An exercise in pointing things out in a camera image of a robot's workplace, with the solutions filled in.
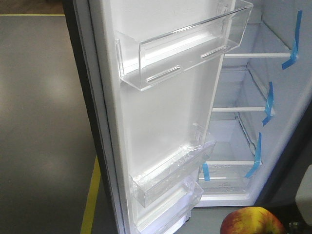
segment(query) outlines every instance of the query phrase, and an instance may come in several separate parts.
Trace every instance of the concrete floor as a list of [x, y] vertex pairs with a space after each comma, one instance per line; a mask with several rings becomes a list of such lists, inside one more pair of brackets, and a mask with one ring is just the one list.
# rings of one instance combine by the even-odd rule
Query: concrete floor
[[95, 149], [64, 17], [0, 17], [0, 233], [80, 231]]

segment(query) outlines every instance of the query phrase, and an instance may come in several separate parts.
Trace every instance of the plastic bin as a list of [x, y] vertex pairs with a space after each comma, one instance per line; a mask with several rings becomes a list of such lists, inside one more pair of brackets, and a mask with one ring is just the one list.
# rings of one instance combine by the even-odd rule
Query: plastic bin
[[209, 158], [214, 145], [214, 137], [208, 134], [204, 145], [181, 148], [176, 155], [171, 156], [151, 172], [130, 177], [133, 196], [143, 207], [147, 207], [171, 189], [172, 184], [181, 181], [199, 168]]
[[168, 198], [136, 222], [137, 234], [162, 234], [185, 216], [201, 198], [202, 188], [188, 176], [175, 186]]
[[153, 38], [116, 32], [120, 78], [143, 91], [238, 47], [252, 7], [236, 0], [231, 10], [228, 0], [219, 0], [214, 17]]

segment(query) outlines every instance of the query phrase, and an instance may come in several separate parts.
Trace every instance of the blue masking tape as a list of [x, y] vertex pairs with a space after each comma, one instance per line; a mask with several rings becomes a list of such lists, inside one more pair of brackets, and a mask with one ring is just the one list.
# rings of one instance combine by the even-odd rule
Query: blue masking tape
[[293, 65], [298, 58], [298, 50], [299, 50], [299, 33], [300, 33], [300, 24], [302, 18], [302, 11], [298, 11], [297, 13], [297, 22], [296, 22], [296, 30], [294, 33], [294, 41], [292, 46], [291, 57], [289, 60], [282, 64], [282, 69], [285, 70], [289, 66]]
[[245, 178], [250, 178], [260, 166], [260, 162], [261, 162], [261, 141], [262, 141], [262, 134], [259, 133], [257, 148], [256, 148], [255, 154], [254, 154], [253, 167], [247, 172], [247, 174], [245, 175]]
[[209, 168], [208, 168], [207, 163], [203, 164], [203, 173], [204, 173], [205, 181], [210, 181]]
[[266, 125], [272, 118], [272, 108], [274, 104], [274, 90], [272, 82], [269, 82], [270, 88], [267, 97], [267, 104], [265, 105], [264, 112], [267, 114], [266, 118], [262, 121], [263, 126]]

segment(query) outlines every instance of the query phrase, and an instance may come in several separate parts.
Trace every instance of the yellow floor line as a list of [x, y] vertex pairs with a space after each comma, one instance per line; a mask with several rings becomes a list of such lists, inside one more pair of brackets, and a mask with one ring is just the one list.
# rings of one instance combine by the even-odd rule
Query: yellow floor line
[[0, 14], [0, 16], [65, 16], [64, 14]]
[[96, 157], [96, 160], [94, 162], [86, 207], [84, 209], [80, 234], [91, 234], [92, 232], [92, 224], [93, 224], [93, 218], [94, 218], [94, 213], [96, 209], [100, 180], [101, 180], [101, 172], [99, 169], [98, 157]]

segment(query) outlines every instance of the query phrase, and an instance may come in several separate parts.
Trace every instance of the yellow-red apple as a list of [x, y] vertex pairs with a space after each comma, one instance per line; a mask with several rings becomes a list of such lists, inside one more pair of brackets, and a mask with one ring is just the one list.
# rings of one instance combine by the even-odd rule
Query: yellow-red apple
[[286, 234], [283, 224], [262, 207], [245, 207], [228, 214], [221, 234]]

